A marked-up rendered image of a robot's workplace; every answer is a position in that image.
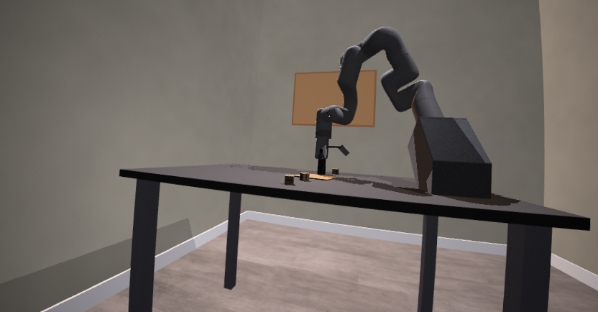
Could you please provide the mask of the orange flat mat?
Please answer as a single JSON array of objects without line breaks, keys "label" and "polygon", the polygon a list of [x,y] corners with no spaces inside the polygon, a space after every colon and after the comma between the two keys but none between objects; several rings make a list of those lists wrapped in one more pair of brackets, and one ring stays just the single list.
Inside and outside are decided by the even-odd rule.
[{"label": "orange flat mat", "polygon": [[[294,177],[300,177],[300,175],[294,175]],[[328,176],[328,175],[316,175],[316,174],[310,174],[310,179],[316,179],[316,180],[332,180],[338,177],[335,176]]]}]

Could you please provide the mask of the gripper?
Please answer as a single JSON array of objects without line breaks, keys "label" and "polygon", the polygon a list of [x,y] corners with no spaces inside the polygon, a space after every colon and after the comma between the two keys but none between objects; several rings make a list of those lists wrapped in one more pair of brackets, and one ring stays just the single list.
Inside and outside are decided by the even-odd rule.
[{"label": "gripper", "polygon": [[[316,153],[315,158],[318,159],[318,175],[326,174],[326,159],[328,158],[328,139],[331,137],[316,137]],[[317,157],[318,155],[318,157]],[[325,171],[325,172],[324,172]]]}]

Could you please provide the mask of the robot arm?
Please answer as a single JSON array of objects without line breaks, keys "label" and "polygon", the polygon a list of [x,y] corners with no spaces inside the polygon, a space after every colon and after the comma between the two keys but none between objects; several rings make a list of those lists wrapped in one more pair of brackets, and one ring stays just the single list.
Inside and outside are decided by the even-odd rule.
[{"label": "robot arm", "polygon": [[391,27],[380,27],[342,54],[337,83],[344,95],[344,106],[330,106],[317,110],[316,137],[331,137],[332,122],[341,125],[352,122],[357,109],[357,80],[362,61],[368,60],[381,50],[385,50],[392,69],[384,73],[380,80],[395,109],[399,112],[406,111],[411,109],[413,102],[415,122],[419,116],[444,117],[429,81],[418,81],[397,92],[399,88],[414,81],[419,76],[419,70],[400,34]]}]

